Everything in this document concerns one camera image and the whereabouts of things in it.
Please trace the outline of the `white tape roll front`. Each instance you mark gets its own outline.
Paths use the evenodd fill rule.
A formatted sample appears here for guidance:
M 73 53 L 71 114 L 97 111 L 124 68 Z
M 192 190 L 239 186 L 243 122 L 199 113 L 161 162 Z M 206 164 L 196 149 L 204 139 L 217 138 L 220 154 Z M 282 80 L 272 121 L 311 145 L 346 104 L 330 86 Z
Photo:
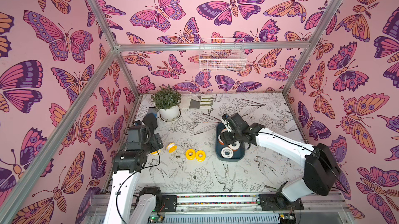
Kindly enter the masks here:
M 229 147 L 224 147 L 221 150 L 221 156 L 225 159 L 231 159 L 234 156 L 234 151 Z

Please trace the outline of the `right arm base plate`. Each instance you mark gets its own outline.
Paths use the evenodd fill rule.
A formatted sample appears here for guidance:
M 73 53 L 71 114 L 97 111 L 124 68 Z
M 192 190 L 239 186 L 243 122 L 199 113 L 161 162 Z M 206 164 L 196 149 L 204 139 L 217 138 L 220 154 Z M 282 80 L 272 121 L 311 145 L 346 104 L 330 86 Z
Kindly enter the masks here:
M 291 211 L 291 210 L 304 210 L 301 199 L 294 202 L 289 201 L 281 194 L 260 194 L 259 202 L 262 210 L 272 211 Z

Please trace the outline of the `teal plastic storage box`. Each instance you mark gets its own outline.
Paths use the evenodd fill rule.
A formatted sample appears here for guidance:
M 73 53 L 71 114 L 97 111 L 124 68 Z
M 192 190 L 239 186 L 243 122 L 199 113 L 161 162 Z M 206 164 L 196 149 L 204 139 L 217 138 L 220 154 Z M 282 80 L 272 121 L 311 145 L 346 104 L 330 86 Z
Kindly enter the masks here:
M 232 145 L 226 145 L 221 141 L 220 134 L 226 132 L 226 128 L 222 123 L 219 123 L 216 128 L 216 157 L 225 162 L 238 162 L 245 155 L 244 147 L 236 142 Z

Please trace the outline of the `white orange tape roll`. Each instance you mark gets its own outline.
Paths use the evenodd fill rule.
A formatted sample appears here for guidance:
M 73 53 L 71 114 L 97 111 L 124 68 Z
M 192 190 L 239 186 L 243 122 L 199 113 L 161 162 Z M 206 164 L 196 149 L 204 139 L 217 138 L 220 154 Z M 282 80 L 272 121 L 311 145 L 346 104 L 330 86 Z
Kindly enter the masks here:
M 239 150 L 241 147 L 239 142 L 234 142 L 233 144 L 229 145 L 229 148 L 232 149 L 233 151 L 237 151 Z

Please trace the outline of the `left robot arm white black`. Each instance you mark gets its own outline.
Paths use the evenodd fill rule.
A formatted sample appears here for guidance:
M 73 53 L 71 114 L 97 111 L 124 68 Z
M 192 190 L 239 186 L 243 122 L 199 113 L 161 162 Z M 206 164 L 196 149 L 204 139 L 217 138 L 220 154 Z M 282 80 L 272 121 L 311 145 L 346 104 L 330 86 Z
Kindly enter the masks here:
M 148 155 L 163 148 L 158 124 L 149 120 L 136 121 L 127 129 L 127 141 L 117 153 L 112 166 L 112 188 L 104 218 L 105 224 L 146 224 L 152 212 L 161 204 L 159 187 L 145 187 L 139 193 L 134 209 L 134 193 L 141 172 L 154 168 L 146 166 Z

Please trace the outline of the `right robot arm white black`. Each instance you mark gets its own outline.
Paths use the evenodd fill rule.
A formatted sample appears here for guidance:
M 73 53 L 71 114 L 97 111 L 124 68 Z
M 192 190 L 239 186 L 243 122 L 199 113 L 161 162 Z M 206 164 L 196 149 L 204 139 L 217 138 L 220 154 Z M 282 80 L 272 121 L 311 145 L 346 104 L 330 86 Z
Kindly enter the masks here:
M 226 128 L 226 131 L 220 134 L 224 144 L 239 142 L 264 147 L 301 166 L 304 174 L 284 183 L 276 193 L 285 200 L 295 202 L 313 193 L 327 196 L 339 180 L 341 170 L 330 149 L 324 144 L 314 146 L 301 143 L 259 123 L 249 125 L 238 113 L 231 116 L 223 115 L 221 122 Z

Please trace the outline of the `small yellow white tape roll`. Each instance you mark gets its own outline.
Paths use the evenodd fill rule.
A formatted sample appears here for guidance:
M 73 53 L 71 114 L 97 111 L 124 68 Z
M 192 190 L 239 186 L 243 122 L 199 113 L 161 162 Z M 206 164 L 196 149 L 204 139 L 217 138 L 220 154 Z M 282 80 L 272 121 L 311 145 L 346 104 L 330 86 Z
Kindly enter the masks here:
M 173 153 L 177 150 L 177 145 L 175 143 L 170 143 L 167 145 L 167 151 Z

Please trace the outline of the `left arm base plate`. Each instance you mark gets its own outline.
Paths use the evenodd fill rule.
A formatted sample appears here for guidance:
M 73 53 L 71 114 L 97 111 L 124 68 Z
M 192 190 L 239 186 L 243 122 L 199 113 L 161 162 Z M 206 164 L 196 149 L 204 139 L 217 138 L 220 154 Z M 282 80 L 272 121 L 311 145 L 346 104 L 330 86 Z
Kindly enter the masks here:
M 174 213 L 177 210 L 176 195 L 162 195 L 161 213 Z

